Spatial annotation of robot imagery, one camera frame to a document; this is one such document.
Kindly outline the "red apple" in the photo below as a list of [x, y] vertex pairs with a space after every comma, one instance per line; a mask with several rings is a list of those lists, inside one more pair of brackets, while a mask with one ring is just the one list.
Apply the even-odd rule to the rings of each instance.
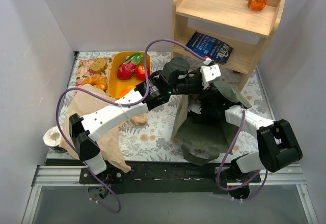
[[145, 68], [144, 66], [138, 66], [135, 71], [135, 76], [138, 80], [144, 81], [147, 76], [150, 76], [150, 70], [149, 68]]

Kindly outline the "dark green tote bag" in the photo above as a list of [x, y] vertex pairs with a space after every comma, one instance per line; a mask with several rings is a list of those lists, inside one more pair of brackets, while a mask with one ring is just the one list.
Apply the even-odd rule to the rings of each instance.
[[[217, 81], [209, 90], [201, 95], [220, 92], [225, 98], [237, 105], [250, 108], [250, 103], [240, 93], [237, 87], [222, 80]], [[195, 165], [202, 166], [221, 153], [225, 153], [236, 136], [239, 127], [228, 122], [215, 124], [195, 123], [189, 115], [188, 104], [192, 95], [183, 95], [178, 105], [171, 138], [181, 142], [181, 151], [185, 160]]]

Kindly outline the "blue chips bag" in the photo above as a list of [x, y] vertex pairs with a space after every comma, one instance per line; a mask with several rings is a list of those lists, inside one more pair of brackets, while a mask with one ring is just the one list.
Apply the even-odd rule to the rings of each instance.
[[226, 64], [233, 47], [210, 35], [195, 32], [186, 46], [201, 57], [209, 57], [215, 62]]

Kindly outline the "red pepper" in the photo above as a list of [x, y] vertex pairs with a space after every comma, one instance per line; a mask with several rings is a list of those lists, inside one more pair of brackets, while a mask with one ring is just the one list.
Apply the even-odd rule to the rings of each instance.
[[135, 75], [137, 65], [143, 60], [140, 52], [129, 55], [125, 61], [119, 65], [117, 78], [120, 80], [131, 79]]

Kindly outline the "yellow mango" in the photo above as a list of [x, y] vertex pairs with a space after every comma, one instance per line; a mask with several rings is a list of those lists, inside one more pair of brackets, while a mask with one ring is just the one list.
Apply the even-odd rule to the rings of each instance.
[[126, 94], [128, 94], [131, 90], [133, 90], [135, 86], [127, 86], [123, 89], [123, 91], [120, 93], [120, 98], [124, 97]]

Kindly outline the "yellow plastic bin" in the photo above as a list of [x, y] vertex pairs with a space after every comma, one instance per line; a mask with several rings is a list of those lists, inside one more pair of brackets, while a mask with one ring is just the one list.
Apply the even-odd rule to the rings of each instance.
[[[110, 70], [110, 75], [109, 75], [109, 80], [108, 80], [108, 87], [107, 87], [107, 92], [111, 97], [114, 97], [116, 99], [120, 98], [120, 93], [123, 91], [123, 89], [127, 86], [136, 86], [139, 83], [143, 82], [140, 81], [136, 78], [134, 75], [131, 79], [128, 80], [120, 80], [117, 78], [117, 72], [119, 65], [122, 64], [125, 59], [133, 54], [136, 53], [135, 51], [124, 51], [116, 54], [113, 58], [112, 65], [111, 65], [111, 70]], [[140, 52], [141, 55], [143, 55], [143, 60], [137, 65], [138, 66], [144, 66], [145, 68], [149, 68], [150, 70], [150, 56], [147, 54], [145, 55], [144, 52]]]

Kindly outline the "slice of bread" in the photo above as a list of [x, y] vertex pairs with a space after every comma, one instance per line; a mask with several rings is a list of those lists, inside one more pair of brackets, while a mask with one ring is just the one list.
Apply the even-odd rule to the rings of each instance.
[[93, 74], [101, 74], [107, 66], [106, 58], [98, 58], [89, 66], [89, 70]]

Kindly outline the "bundt cake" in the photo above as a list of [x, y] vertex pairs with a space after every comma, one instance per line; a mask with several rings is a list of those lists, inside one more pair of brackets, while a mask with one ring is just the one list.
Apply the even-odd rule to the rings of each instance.
[[81, 85], [92, 85], [95, 88], [101, 89], [103, 91], [106, 90], [107, 88], [107, 80], [104, 76], [99, 75], [99, 74], [94, 74], [91, 75], [89, 77], [87, 77], [86, 79], [83, 80], [83, 82], [81, 83]]

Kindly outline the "orange plastic grocery bag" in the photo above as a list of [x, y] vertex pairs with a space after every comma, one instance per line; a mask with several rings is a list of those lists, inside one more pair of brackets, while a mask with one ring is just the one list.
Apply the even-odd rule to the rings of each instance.
[[[72, 94], [74, 95], [74, 98], [68, 107], [64, 124], [61, 126], [63, 133], [68, 138], [69, 142], [66, 142], [61, 138], [60, 147], [66, 149], [73, 158], [79, 159], [77, 153], [70, 146], [72, 144], [72, 139], [69, 135], [69, 117], [75, 113], [82, 117], [83, 115], [93, 113], [107, 106], [108, 103], [81, 91], [72, 91]], [[131, 167], [126, 164], [119, 147], [119, 132], [124, 128], [126, 128], [126, 122], [119, 124], [104, 134], [99, 140], [97, 140], [97, 144], [101, 149], [101, 154], [104, 160], [107, 160], [111, 165], [123, 172], [128, 173], [131, 170]]]

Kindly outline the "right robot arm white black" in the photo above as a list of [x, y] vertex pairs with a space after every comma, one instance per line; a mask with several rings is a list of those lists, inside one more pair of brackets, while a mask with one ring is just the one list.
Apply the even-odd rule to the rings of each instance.
[[230, 175], [236, 182], [244, 181], [250, 172], [268, 170], [275, 173], [303, 157], [288, 121], [266, 119], [248, 108], [239, 96], [228, 98], [219, 91], [189, 101], [190, 112], [202, 122], [224, 122], [227, 126], [238, 127], [257, 140], [258, 151], [231, 161]]

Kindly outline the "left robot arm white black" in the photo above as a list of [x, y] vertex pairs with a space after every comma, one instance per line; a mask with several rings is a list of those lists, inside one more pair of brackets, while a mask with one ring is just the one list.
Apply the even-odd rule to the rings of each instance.
[[162, 70], [153, 72], [147, 80], [138, 84], [114, 104], [91, 114], [69, 118], [69, 135], [78, 157], [88, 167], [92, 179], [103, 183], [108, 179], [108, 170], [97, 140], [112, 128], [133, 116], [146, 113], [165, 104], [171, 95], [192, 95], [208, 88], [210, 68], [201, 66], [189, 71], [189, 63], [182, 58], [173, 58]]

